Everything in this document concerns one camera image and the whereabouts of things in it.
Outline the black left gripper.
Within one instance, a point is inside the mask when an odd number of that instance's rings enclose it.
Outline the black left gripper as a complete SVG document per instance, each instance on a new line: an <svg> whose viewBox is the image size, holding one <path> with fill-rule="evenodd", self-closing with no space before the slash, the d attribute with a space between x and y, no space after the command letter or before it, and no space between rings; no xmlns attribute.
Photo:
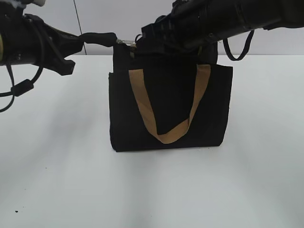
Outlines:
<svg viewBox="0 0 304 228"><path fill-rule="evenodd" d="M80 52L84 43L112 47L118 40L112 32L90 32L76 36L54 28L32 14L25 14L24 19L29 23L29 30L34 38L34 44L30 48L34 52L33 65L42 66L61 76L73 73L75 62L65 58Z"/></svg>

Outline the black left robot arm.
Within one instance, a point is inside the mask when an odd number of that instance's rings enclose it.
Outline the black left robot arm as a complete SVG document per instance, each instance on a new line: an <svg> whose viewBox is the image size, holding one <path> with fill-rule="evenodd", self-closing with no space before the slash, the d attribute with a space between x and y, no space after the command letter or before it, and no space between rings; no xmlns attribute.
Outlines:
<svg viewBox="0 0 304 228"><path fill-rule="evenodd" d="M85 43L112 47L117 36L110 33L63 32L46 24L42 18L25 14L28 5L39 7L44 0L2 0L0 2L0 64L38 66L61 76L73 73L75 63L66 57L80 52Z"/></svg>

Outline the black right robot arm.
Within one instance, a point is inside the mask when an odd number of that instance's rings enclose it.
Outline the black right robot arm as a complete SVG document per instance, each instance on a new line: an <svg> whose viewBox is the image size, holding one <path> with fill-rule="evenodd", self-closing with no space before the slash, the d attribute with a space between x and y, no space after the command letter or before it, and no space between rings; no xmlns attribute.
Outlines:
<svg viewBox="0 0 304 228"><path fill-rule="evenodd" d="M304 26L302 0L177 0L171 12L142 27L140 53L192 52L230 37Z"/></svg>

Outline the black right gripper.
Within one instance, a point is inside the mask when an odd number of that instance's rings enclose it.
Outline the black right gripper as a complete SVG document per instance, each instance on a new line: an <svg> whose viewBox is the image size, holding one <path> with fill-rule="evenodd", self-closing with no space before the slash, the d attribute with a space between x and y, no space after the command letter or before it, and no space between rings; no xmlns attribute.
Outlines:
<svg viewBox="0 0 304 228"><path fill-rule="evenodd" d="M165 45L203 52L218 48L211 31L212 20L219 12L217 0L176 0L168 15L162 15L154 23L141 28L141 38L136 46Z"/></svg>

